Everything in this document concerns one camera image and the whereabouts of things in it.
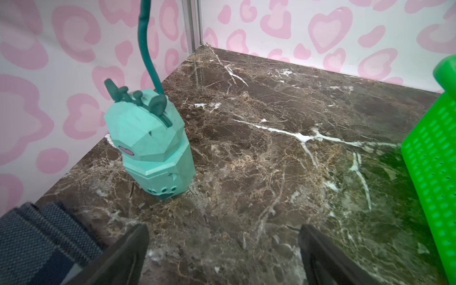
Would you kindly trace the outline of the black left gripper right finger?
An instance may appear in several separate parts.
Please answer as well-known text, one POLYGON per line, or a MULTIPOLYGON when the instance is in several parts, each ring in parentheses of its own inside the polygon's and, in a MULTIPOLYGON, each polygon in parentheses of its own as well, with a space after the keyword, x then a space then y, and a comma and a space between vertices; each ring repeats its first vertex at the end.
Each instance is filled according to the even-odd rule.
POLYGON ((304 224, 300 228, 298 245, 310 285, 377 285, 379 283, 310 224, 304 224))

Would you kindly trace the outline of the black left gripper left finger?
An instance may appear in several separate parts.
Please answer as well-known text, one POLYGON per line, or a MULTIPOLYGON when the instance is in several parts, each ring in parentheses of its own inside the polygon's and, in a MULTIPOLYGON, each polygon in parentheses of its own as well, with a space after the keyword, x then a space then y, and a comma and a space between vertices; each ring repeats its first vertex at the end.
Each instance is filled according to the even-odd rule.
POLYGON ((68 284, 139 284, 149 241, 148 227, 144 224, 136 224, 68 284))

